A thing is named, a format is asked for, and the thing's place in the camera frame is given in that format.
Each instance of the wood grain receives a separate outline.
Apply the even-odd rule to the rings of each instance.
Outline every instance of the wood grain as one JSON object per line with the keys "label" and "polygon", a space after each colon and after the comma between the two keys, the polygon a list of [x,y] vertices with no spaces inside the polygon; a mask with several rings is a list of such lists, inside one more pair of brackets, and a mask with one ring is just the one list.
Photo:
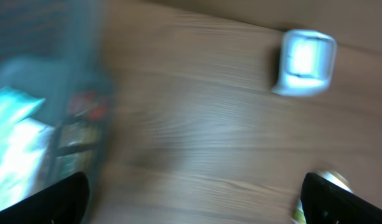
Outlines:
{"label": "wood grain", "polygon": [[113,147],[93,223],[289,223],[307,172],[382,208],[382,55],[340,47],[331,88],[270,93],[283,33],[108,1]]}

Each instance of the white container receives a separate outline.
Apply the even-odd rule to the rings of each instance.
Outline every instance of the white container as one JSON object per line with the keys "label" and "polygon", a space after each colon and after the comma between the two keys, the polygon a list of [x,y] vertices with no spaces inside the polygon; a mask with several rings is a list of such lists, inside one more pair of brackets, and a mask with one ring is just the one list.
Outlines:
{"label": "white container", "polygon": [[332,78],[336,49],[335,39],[315,30],[286,32],[273,93],[314,96],[326,90]]}

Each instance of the small white object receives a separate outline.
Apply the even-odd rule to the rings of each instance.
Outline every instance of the small white object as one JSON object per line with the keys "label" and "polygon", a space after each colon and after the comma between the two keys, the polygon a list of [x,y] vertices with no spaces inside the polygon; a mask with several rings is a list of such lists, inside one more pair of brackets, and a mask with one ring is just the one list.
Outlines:
{"label": "small white object", "polygon": [[314,96],[326,90],[332,78],[336,49],[335,39],[315,30],[286,32],[273,93]]}

